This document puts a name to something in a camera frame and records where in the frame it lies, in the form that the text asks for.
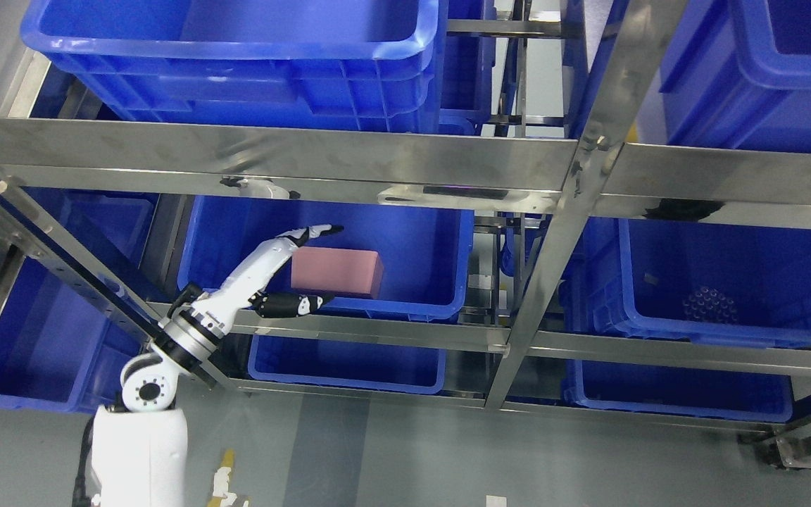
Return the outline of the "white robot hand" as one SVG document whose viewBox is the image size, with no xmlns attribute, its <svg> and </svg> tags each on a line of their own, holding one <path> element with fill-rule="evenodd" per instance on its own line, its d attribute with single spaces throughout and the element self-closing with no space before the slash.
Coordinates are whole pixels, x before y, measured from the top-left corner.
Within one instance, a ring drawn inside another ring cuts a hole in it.
<svg viewBox="0 0 811 507">
<path fill-rule="evenodd" d="M 343 225 L 321 224 L 292 229 L 259 244 L 215 292 L 193 303 L 193 320 L 209 332 L 227 334 L 242 309 L 253 309 L 262 318 L 298 318 L 311 315 L 335 299 L 332 293 L 318 295 L 291 292 L 267 293 L 268 283 L 294 253 L 309 241 L 338 234 Z"/>
</svg>

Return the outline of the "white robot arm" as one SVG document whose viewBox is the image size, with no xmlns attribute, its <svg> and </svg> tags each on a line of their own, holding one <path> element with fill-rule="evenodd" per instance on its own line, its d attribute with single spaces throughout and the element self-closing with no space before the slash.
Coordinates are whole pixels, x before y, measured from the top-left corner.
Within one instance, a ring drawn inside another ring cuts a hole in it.
<svg viewBox="0 0 811 507">
<path fill-rule="evenodd" d="M 281 233 L 260 243 L 215 291 L 193 282 L 184 287 L 148 351 L 122 367 L 115 401 L 87 421 L 72 505 L 183 505 L 189 426 L 176 404 L 180 378 L 215 353 L 239 311 L 298 318 L 330 302 L 328 293 L 270 293 L 267 286 L 303 245 L 340 231 L 340 225 L 321 224 Z"/>
</svg>

